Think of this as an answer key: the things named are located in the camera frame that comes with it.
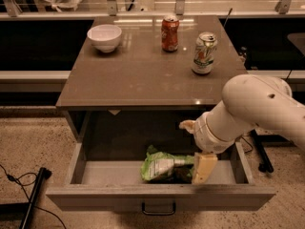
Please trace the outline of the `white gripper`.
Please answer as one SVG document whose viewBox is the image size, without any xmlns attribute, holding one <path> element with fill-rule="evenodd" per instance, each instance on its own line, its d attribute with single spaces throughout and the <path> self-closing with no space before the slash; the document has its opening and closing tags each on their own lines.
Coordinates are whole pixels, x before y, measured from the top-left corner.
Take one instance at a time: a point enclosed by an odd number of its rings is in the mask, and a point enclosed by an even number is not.
<svg viewBox="0 0 305 229">
<path fill-rule="evenodd" d="M 223 141 L 216 137 L 208 127 L 208 113 L 204 113 L 196 121 L 184 120 L 179 123 L 181 130 L 193 134 L 196 146 L 202 153 L 194 154 L 192 184 L 204 183 L 212 173 L 218 158 L 217 154 L 225 152 L 234 141 Z"/>
</svg>

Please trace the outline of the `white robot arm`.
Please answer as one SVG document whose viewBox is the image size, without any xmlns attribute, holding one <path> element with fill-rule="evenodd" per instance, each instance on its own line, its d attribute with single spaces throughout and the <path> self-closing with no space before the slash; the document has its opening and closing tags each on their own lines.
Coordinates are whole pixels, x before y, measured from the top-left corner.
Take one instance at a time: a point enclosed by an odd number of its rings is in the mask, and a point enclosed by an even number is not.
<svg viewBox="0 0 305 229">
<path fill-rule="evenodd" d="M 255 128 L 281 135 L 305 149 L 305 106 L 292 98 L 288 83 L 276 77 L 233 77 L 222 90 L 222 100 L 211 111 L 196 120 L 182 121 L 179 127 L 193 135 L 200 149 L 194 155 L 193 184 L 204 183 L 217 156 Z"/>
</svg>

